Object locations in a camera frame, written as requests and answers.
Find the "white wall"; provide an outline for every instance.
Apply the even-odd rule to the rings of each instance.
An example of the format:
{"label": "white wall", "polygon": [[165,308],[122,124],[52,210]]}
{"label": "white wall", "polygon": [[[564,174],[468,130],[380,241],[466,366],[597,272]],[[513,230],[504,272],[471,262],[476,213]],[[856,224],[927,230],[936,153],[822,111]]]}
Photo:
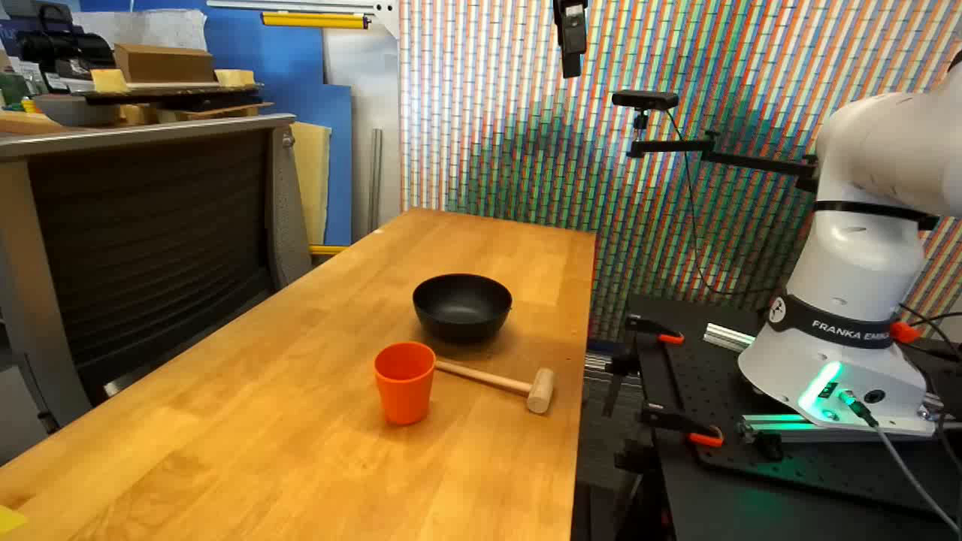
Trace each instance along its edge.
{"label": "white wall", "polygon": [[356,230],[371,230],[373,130],[385,131],[380,223],[399,213],[399,111],[397,40],[385,29],[327,29],[326,65],[331,83],[356,94]]}

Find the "patterned wall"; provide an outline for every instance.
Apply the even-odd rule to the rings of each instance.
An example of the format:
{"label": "patterned wall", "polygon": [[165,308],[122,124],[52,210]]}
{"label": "patterned wall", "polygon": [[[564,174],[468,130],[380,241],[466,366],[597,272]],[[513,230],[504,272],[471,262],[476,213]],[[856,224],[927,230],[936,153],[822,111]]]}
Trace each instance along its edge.
{"label": "patterned wall", "polygon": [[[624,159],[632,111],[612,89],[683,94],[685,136],[799,159],[827,111],[933,86],[962,42],[959,0],[593,0],[582,78],[564,80],[551,0],[416,0],[399,15],[403,207],[597,230],[605,338],[632,290],[760,306],[813,207],[791,176]],[[671,118],[650,138],[673,138]],[[927,241],[922,311],[959,294],[959,238],[944,220]]]}

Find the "wire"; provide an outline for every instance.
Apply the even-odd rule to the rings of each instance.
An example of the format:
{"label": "wire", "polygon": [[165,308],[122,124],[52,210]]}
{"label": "wire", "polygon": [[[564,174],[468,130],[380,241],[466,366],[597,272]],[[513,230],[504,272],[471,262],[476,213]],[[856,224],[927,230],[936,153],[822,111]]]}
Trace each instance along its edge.
{"label": "wire", "polygon": [[947,417],[947,410],[942,409],[937,422],[936,422],[936,436],[937,436],[944,452],[949,455],[953,469],[962,475],[962,458],[959,458],[953,440],[949,440],[947,431],[944,431],[944,417]]}
{"label": "wire", "polygon": [[959,346],[942,331],[942,323],[933,315],[922,315],[921,308],[898,303],[906,311],[912,311],[918,322],[930,323],[944,346],[949,346],[953,358],[962,361]]}
{"label": "wire", "polygon": [[933,315],[933,322],[942,322],[942,318],[959,318],[962,311],[937,311]]}
{"label": "wire", "polygon": [[[671,120],[671,130],[676,131],[676,138],[690,140],[685,131],[679,130],[673,111],[667,111],[667,120]],[[683,184],[685,184],[685,192],[690,192],[685,223],[695,230],[691,233],[695,246],[702,246],[703,242],[703,223],[698,220],[702,216],[702,210],[698,210],[698,176],[695,180],[690,176],[690,155],[683,159]],[[766,285],[766,289],[719,289],[716,283],[708,279],[703,257],[698,257],[695,272],[698,272],[698,285],[708,289],[716,298],[773,294],[773,290],[779,290],[779,285]]]}
{"label": "wire", "polygon": [[889,436],[884,436],[882,427],[875,427],[878,438],[884,440],[884,447],[893,452],[895,465],[902,469],[902,475],[908,478],[908,484],[913,486],[918,496],[927,499],[927,506],[942,518],[942,522],[947,522],[957,536],[959,536],[959,522],[933,499],[933,493],[913,478],[913,471],[908,469],[908,463],[902,458],[902,452],[895,451],[895,443],[889,440]]}
{"label": "wire", "polygon": [[889,455],[895,458],[895,465],[902,469],[906,482],[913,486],[913,493],[921,499],[927,499],[927,506],[942,518],[942,522],[947,522],[957,536],[959,532],[959,522],[933,499],[933,493],[921,484],[921,478],[908,469],[908,463],[902,458],[902,452],[895,451],[895,443],[889,440],[889,436],[878,427],[871,409],[862,403],[862,400],[851,400],[849,409],[867,420],[878,438],[884,440],[884,447],[889,451]]}

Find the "red cup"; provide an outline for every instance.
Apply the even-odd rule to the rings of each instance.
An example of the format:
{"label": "red cup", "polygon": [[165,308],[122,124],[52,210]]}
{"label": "red cup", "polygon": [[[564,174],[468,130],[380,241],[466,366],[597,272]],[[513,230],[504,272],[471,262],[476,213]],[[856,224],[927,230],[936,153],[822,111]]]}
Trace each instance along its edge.
{"label": "red cup", "polygon": [[431,404],[432,347],[423,342],[393,342],[373,361],[382,410],[387,422],[419,422]]}

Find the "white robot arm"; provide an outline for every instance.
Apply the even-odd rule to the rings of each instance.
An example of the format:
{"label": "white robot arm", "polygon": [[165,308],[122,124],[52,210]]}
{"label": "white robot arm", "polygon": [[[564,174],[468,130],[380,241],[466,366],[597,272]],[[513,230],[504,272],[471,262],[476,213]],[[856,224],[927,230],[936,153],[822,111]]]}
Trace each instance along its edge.
{"label": "white robot arm", "polygon": [[936,94],[838,107],[817,131],[817,203],[802,255],[739,355],[743,375],[817,427],[933,436],[927,379],[889,322],[927,257],[918,223],[962,216],[962,65]]}

